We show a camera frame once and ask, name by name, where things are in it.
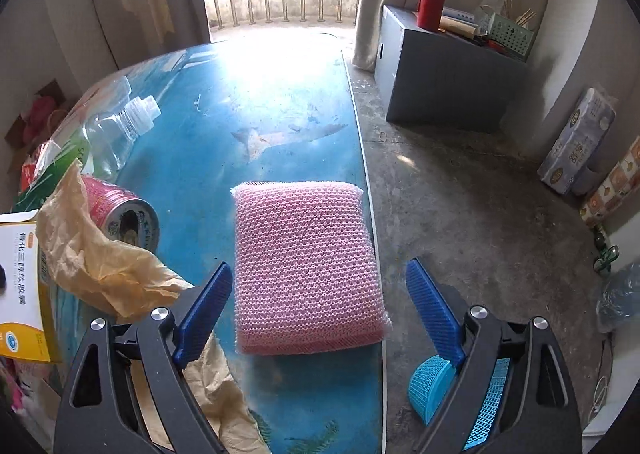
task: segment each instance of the wooden stick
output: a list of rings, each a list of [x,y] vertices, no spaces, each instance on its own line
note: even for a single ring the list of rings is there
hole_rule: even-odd
[[[530,8],[527,8],[527,11],[526,11],[524,14],[522,14],[520,17],[518,17],[518,18],[516,19],[516,24],[520,24],[520,21],[521,21],[524,17],[526,17],[526,15],[527,15],[530,11],[531,11],[531,9],[530,9]]]
[[[536,12],[531,12],[529,15],[527,15],[527,17],[523,18],[520,20],[519,24],[521,26],[524,26],[527,22],[529,22],[534,16],[536,15]]]

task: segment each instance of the crumpled paper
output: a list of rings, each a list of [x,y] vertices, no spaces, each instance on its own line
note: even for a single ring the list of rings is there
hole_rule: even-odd
[[[148,250],[110,241],[89,216],[76,160],[36,217],[51,277],[64,290],[128,322],[170,305],[192,285]]]
[[[36,234],[51,278],[119,322],[133,322],[153,308],[170,306],[192,285],[150,251],[108,240],[89,216],[80,171],[76,160],[36,217]],[[230,454],[270,454],[213,333],[200,358],[190,362],[183,374]],[[171,448],[140,362],[132,363],[131,375],[152,441]]]
[[[183,373],[211,428],[230,453],[269,454],[213,334],[200,358],[189,363]],[[149,435],[158,445],[173,449],[153,404],[141,362],[133,362],[131,376]]]

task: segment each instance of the blue gripper pad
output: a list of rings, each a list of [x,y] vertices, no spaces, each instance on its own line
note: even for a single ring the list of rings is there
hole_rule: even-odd
[[[213,326],[216,325],[226,300],[231,294],[232,286],[231,267],[223,263],[200,292],[180,326],[174,331],[177,334],[177,347],[173,359],[178,368],[184,369],[189,362],[200,357],[213,331]]]
[[[407,263],[405,282],[438,354],[454,367],[459,367],[466,356],[462,350],[462,328],[417,259]]]

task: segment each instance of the cable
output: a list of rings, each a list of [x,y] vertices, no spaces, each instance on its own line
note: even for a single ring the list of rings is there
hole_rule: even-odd
[[[609,380],[611,378],[611,370],[613,368],[613,344],[612,344],[612,333],[607,333],[607,337],[602,341],[602,352],[600,354],[600,365],[598,366],[598,383],[596,384],[596,388],[593,391],[593,401],[591,410],[589,411],[589,416],[587,419],[587,423],[590,423],[593,418],[600,412],[600,409],[603,407],[604,402],[607,399],[607,391],[609,390]],[[610,353],[610,368],[609,374],[607,376],[600,376],[600,371],[602,370],[602,363],[604,360],[604,349],[605,346],[609,343],[609,353]]]

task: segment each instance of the gray cabinet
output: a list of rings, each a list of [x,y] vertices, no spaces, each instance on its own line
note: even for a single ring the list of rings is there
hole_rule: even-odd
[[[390,122],[494,132],[526,69],[492,49],[422,30],[412,12],[383,7],[374,77]]]

